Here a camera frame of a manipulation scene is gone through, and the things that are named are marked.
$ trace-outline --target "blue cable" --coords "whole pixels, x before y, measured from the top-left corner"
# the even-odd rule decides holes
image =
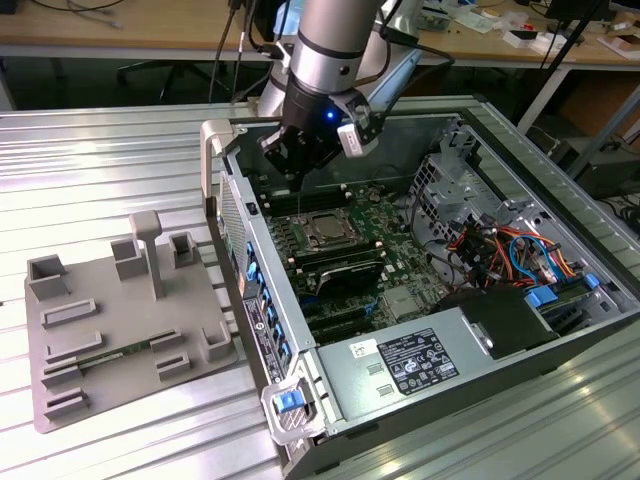
[[[376,299],[373,302],[367,303],[364,306],[365,317],[370,316],[373,313],[373,310],[376,308],[377,305],[378,305],[378,297],[376,297]]]
[[[560,268],[558,268],[558,266],[555,264],[555,262],[551,259],[551,256],[549,255],[549,251],[544,246],[544,244],[540,240],[538,240],[537,238],[530,237],[529,235],[520,235],[518,237],[515,237],[511,241],[511,244],[509,245],[509,259],[511,260],[511,263],[516,268],[516,270],[518,270],[520,273],[524,273],[527,277],[531,278],[535,282],[536,285],[539,285],[538,278],[533,273],[531,273],[529,270],[526,270],[526,269],[522,268],[520,266],[520,264],[515,259],[516,241],[519,238],[526,238],[527,240],[531,240],[538,247],[540,247],[540,250],[542,250],[542,253],[544,254],[544,258],[547,261],[547,263],[549,264],[549,267],[551,268],[551,271],[554,273],[554,275],[556,277],[558,277],[559,279],[561,279],[561,280],[564,280],[564,279],[567,278],[565,276],[565,274],[562,272],[562,270],[560,270]]]

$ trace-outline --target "warning label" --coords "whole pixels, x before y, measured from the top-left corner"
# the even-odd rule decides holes
[[[380,343],[378,350],[405,395],[460,375],[431,328]]]

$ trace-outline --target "wooden desk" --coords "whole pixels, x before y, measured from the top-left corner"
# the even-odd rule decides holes
[[[51,5],[65,4],[62,0],[44,1]],[[548,23],[540,14],[517,5],[513,0],[506,0],[494,9],[500,12],[525,11],[538,30],[545,30]],[[228,13],[227,0],[126,0],[112,10],[114,20],[123,25],[122,29],[23,0],[16,15],[0,16],[0,57],[211,61]],[[221,57],[223,60],[235,58],[243,16],[244,13],[240,12],[229,32]],[[456,58],[457,66],[538,68],[542,60],[542,55],[533,50],[511,47],[497,31],[482,35],[456,22],[452,22],[449,31],[421,32],[420,41],[449,52]],[[255,36],[262,42],[258,32]],[[585,36],[584,44],[574,47],[532,104],[519,125],[521,129],[528,129],[573,69],[640,71],[640,62],[628,61],[610,51],[597,41],[598,35],[588,33]],[[245,47],[245,60],[265,60],[249,45]],[[424,56],[420,63],[439,61],[438,58]],[[3,109],[1,85],[0,78],[0,110]]]

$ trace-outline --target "slatted metal work surface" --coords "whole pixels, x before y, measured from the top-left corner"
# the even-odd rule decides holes
[[[164,229],[160,241],[188,230],[198,242],[237,333],[200,193],[200,125],[222,115],[250,114],[171,107],[0,118],[0,472],[104,478],[153,466],[181,478],[281,478],[244,357],[222,373],[47,435],[31,425],[22,301],[28,258],[106,257],[111,240],[130,234],[130,213],[155,209]]]
[[[502,124],[471,97],[430,103]],[[26,259],[109,255],[109,242],[129,232],[127,215],[154,208],[165,232],[191,231],[228,306],[201,212],[198,131],[206,119],[247,115],[184,106],[0,116],[0,477],[281,478],[245,360],[48,435],[31,425]],[[318,478],[640,478],[638,398],[640,324]]]

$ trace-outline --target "table leg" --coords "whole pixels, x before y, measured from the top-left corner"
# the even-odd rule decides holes
[[[604,128],[600,130],[600,133],[598,133],[598,135],[589,142],[589,145],[587,145],[580,156],[576,158],[576,161],[567,168],[567,175],[571,178],[576,178],[580,172],[582,172],[582,169],[589,164],[591,158],[598,152],[598,150],[600,150],[602,145],[604,145],[611,135],[615,133],[620,124],[624,122],[624,120],[633,113],[638,106],[640,106],[640,85],[638,85],[633,93],[629,95],[629,98],[627,98],[627,100],[622,104],[620,109],[613,114],[609,123],[607,123]]]
[[[518,130],[520,130],[520,132],[526,135],[531,125],[536,121],[538,115],[542,113],[542,110],[547,106],[547,103],[549,103],[549,100],[551,100],[551,97],[556,93],[570,71],[570,68],[559,67],[553,72],[547,83],[542,87],[542,90],[540,90],[540,93],[538,93],[538,96],[529,106],[527,112],[522,119],[520,119],[520,123],[518,123]]]
[[[640,132],[640,120],[637,120],[633,126],[624,134],[625,140],[633,139]]]
[[[11,93],[9,93],[9,87],[4,78],[4,73],[0,70],[0,112],[8,112],[10,110],[15,110],[15,105],[13,104]]]

